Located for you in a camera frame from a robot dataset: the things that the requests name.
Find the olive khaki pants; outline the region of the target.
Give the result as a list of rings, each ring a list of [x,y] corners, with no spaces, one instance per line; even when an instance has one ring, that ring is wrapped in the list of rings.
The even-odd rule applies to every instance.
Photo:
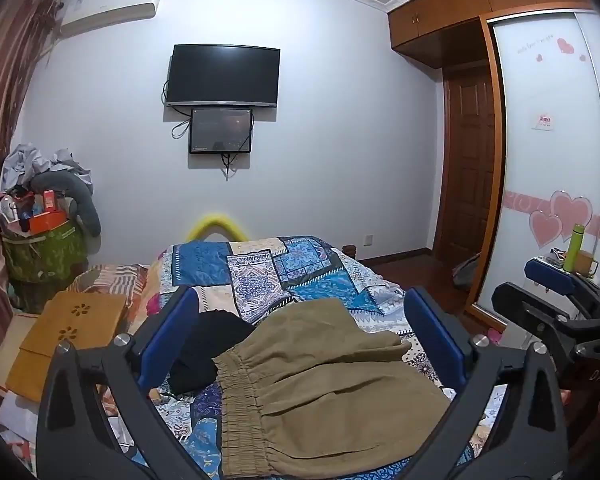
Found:
[[[283,307],[214,359],[226,478],[330,479],[413,456],[450,405],[335,298]]]

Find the brown mug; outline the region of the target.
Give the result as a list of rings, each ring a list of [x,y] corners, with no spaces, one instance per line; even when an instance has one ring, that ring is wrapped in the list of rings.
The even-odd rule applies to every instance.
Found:
[[[573,270],[581,276],[592,278],[598,269],[598,261],[586,250],[580,249],[574,259]]]

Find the green water bottle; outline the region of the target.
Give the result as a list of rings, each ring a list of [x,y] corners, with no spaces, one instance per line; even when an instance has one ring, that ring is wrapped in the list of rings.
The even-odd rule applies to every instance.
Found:
[[[582,246],[584,231],[585,227],[581,223],[576,223],[572,228],[569,246],[565,255],[564,263],[562,264],[562,268],[567,273],[572,273],[574,271],[576,259]]]

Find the wooden lap desk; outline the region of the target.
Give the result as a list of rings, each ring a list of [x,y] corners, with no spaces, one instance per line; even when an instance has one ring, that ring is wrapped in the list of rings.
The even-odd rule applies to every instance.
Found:
[[[125,304],[123,295],[58,292],[20,344],[6,379],[7,389],[40,402],[58,344],[67,341],[78,350],[106,346],[124,317]]]

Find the brown wooden room door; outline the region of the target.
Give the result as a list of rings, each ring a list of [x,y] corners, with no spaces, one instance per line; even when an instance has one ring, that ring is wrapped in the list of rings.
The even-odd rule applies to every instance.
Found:
[[[481,250],[494,167],[494,107],[486,61],[443,71],[444,155],[434,255],[452,269]]]

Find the white sliding wardrobe door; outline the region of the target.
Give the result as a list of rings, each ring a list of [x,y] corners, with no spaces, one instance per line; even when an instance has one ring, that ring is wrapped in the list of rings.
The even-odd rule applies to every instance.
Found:
[[[539,12],[499,18],[492,32],[504,92],[504,195],[478,300],[504,282],[527,285],[524,265],[582,248],[600,264],[600,16]],[[600,285],[600,265],[594,275]]]

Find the orange box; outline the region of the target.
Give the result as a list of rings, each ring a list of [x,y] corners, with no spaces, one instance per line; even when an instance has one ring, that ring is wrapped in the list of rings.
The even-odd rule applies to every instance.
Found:
[[[66,221],[67,215],[63,210],[43,211],[29,220],[30,233],[32,235],[38,235],[53,230]]]

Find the blue patchwork bed quilt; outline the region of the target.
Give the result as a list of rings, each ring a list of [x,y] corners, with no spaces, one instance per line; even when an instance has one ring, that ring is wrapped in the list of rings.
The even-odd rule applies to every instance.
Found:
[[[129,331],[137,336],[148,318],[161,312],[176,293],[176,285],[194,290],[198,299],[200,317],[192,322],[176,322],[185,328],[186,336],[192,333],[193,341],[176,352],[176,361],[163,375],[170,380],[159,379],[155,388],[166,389],[171,400],[158,406],[158,413],[181,448],[199,466],[203,479],[397,479],[408,465],[419,445],[422,445],[430,418],[425,413],[429,404],[425,394],[432,388],[425,387],[427,377],[437,388],[453,400],[460,386],[452,386],[457,380],[452,377],[452,350],[443,349],[444,334],[435,335],[437,328],[416,327],[416,307],[411,304],[411,292],[400,285],[385,280],[368,266],[346,256],[319,238],[281,237],[253,240],[252,242],[189,242],[172,245],[145,272],[139,292],[134,289],[133,303],[129,314]],[[283,415],[274,417],[277,426],[274,437],[289,440],[306,452],[291,457],[287,464],[286,455],[274,453],[273,444],[265,429],[271,426],[265,420],[265,408],[275,406],[265,399],[264,393],[255,398],[234,396],[227,393],[227,378],[230,365],[239,364],[236,380],[247,377],[256,383],[256,372],[242,370],[249,356],[272,358],[263,361],[267,372],[273,365],[282,365],[283,358],[311,358],[308,363],[318,365],[317,373],[324,372],[326,378],[338,379],[336,372],[327,373],[326,361],[318,357],[336,356],[345,358],[354,355],[353,350],[362,350],[360,344],[392,344],[391,359],[376,359],[380,371],[387,363],[393,363],[389,372],[397,372],[397,351],[404,363],[417,372],[389,376],[389,379],[414,379],[415,385],[407,392],[406,412],[402,416],[393,402],[385,405],[370,397],[370,388],[376,382],[359,384],[363,393],[360,408],[352,402],[338,404],[339,397],[346,400],[344,391],[315,390],[318,396],[306,398],[309,407],[318,401],[336,401],[336,408],[343,412],[344,419],[326,422],[326,429],[342,430],[336,436],[358,437],[348,422],[365,422],[369,437],[372,422],[379,422],[379,430],[385,422],[405,422],[402,440],[393,445],[391,429],[389,441],[379,441],[380,458],[373,464],[382,467],[366,467],[370,457],[362,456],[357,450],[350,458],[344,454],[320,456],[318,451],[338,451],[336,444],[318,438],[317,422],[308,421],[307,430],[299,427],[300,422],[283,426]],[[344,364],[336,366],[343,372]],[[243,388],[245,394],[253,393],[251,382]],[[328,472],[317,476],[318,463],[331,458],[342,458],[346,463],[321,467]]]

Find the grey neck pillow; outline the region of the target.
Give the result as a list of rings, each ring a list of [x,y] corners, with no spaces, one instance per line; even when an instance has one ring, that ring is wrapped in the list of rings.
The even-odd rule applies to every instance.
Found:
[[[102,232],[99,215],[92,199],[90,188],[68,170],[45,171],[30,181],[30,189],[38,194],[50,190],[71,198],[76,203],[76,216],[81,220],[90,237],[99,237]]]

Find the yellow foam hoop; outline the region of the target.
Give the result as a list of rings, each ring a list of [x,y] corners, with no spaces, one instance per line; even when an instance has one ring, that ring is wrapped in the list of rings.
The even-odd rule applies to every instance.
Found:
[[[222,231],[231,242],[245,242],[248,240],[245,231],[224,214],[206,214],[189,230],[186,242],[204,240],[212,231]]]

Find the pile of grey clothes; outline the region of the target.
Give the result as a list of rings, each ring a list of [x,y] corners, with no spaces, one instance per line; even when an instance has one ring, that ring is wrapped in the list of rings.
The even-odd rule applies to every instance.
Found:
[[[91,170],[81,166],[68,148],[61,148],[51,158],[47,158],[33,144],[21,143],[4,159],[0,193],[6,193],[17,185],[26,186],[38,174],[49,171],[69,171],[90,190],[93,189]]]

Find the wooden wardrobe frame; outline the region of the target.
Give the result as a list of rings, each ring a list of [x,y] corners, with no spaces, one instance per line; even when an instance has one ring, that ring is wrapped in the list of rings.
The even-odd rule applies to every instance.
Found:
[[[388,13],[393,51],[429,68],[486,61],[491,74],[494,107],[494,167],[486,234],[477,257],[477,270],[463,302],[455,311],[484,328],[498,332],[505,325],[478,299],[486,280],[504,197],[504,92],[498,56],[488,21],[526,11],[590,10],[590,0],[408,0]]]

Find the small black wall monitor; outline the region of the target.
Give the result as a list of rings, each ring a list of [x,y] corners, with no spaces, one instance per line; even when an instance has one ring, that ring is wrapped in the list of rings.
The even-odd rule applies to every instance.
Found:
[[[248,108],[195,108],[189,122],[189,154],[233,155],[251,151],[253,118]]]

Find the large black wall television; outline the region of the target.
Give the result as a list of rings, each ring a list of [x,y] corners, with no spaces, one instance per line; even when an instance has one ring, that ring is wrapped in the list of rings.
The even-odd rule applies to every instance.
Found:
[[[164,102],[172,106],[276,107],[280,51],[230,44],[177,44]]]

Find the white wall air conditioner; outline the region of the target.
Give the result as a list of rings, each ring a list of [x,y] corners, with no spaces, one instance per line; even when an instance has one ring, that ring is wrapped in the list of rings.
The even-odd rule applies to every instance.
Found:
[[[160,0],[74,0],[66,5],[59,35],[70,38],[107,26],[154,18]]]

